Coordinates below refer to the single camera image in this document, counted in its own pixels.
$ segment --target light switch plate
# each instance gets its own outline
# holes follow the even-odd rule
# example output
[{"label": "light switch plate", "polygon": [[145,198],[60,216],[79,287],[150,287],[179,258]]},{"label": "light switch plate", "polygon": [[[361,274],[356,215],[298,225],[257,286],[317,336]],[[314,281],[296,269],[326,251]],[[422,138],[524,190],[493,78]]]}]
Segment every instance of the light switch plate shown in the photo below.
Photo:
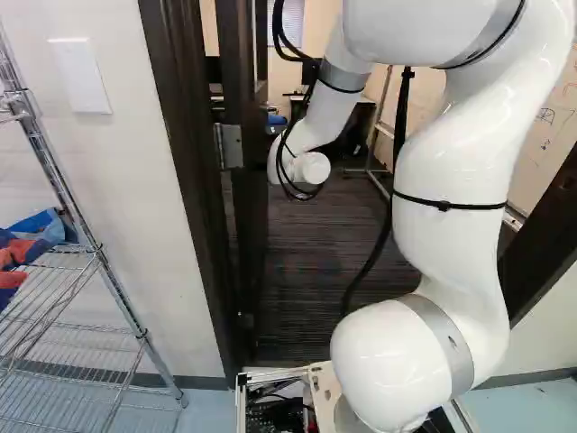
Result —
[{"label": "light switch plate", "polygon": [[72,111],[111,115],[112,109],[88,38],[48,39]]}]

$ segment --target baseboard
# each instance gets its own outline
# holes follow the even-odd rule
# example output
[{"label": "baseboard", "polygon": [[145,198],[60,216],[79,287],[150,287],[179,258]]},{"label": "baseboard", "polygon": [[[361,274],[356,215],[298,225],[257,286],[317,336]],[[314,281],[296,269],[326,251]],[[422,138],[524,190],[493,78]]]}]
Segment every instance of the baseboard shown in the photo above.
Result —
[{"label": "baseboard", "polygon": [[[116,383],[122,383],[127,375],[127,372],[117,372],[115,370],[88,369],[85,367],[63,366],[61,364],[50,364],[39,361],[26,361],[20,368],[31,373],[42,373],[77,380],[86,379],[88,371],[91,382],[107,382],[110,378],[114,378]],[[226,391],[229,389],[225,377],[174,376],[174,382],[179,388],[184,389],[215,391]],[[162,377],[157,373],[135,373],[131,385],[145,388],[165,387]]]},{"label": "baseboard", "polygon": [[[229,390],[225,377],[174,376],[174,383],[186,390]],[[164,386],[164,381],[159,374],[137,373],[134,375],[132,385],[154,388]]]},{"label": "baseboard", "polygon": [[544,372],[510,374],[508,376],[491,377],[475,389],[487,390],[489,388],[501,388],[504,386],[525,385],[527,383],[558,381],[561,379],[569,379],[576,375],[577,367],[547,370]]}]

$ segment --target red cloth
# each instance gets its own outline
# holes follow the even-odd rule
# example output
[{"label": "red cloth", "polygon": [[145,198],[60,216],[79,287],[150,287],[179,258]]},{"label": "red cloth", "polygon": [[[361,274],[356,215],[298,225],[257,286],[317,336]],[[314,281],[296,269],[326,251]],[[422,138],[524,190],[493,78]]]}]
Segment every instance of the red cloth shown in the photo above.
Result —
[{"label": "red cloth", "polygon": [[18,289],[27,277],[26,272],[0,272],[0,290]]},{"label": "red cloth", "polygon": [[12,255],[13,261],[19,264],[26,263],[26,253],[35,242],[28,239],[10,239],[7,250]]},{"label": "red cloth", "polygon": [[[0,269],[5,266],[10,266],[13,264],[13,254],[20,254],[21,251],[26,253],[29,246],[24,244],[15,244],[14,249],[12,246],[0,250]],[[21,284],[26,280],[28,274],[26,272],[5,272],[0,271],[0,290],[2,289],[18,289]]]}]

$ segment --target dark striped carpet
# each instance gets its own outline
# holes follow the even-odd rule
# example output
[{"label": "dark striped carpet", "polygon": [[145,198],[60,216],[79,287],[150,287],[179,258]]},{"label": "dark striped carpet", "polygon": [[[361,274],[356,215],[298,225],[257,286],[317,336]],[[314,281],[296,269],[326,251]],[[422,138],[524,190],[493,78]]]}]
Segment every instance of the dark striped carpet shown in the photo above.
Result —
[{"label": "dark striped carpet", "polygon": [[[291,202],[270,188],[269,251],[257,315],[256,361],[328,359],[341,297],[368,258],[385,208],[367,179],[336,173],[315,199]],[[353,309],[412,291],[419,273],[389,240]]]}]

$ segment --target wire shelving rack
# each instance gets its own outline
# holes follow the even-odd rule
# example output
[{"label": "wire shelving rack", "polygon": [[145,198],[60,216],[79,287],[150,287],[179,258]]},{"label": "wire shelving rack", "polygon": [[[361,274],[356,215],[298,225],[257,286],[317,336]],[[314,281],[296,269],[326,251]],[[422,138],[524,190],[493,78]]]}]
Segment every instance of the wire shelving rack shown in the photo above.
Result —
[{"label": "wire shelving rack", "polygon": [[[188,405],[186,394],[174,383],[80,211],[1,27],[0,82],[5,90],[0,126],[20,123],[81,240],[17,269],[28,278],[0,313],[0,433],[173,432]],[[63,318],[96,275],[125,327]],[[134,385],[144,359],[154,364],[166,388]]]}]

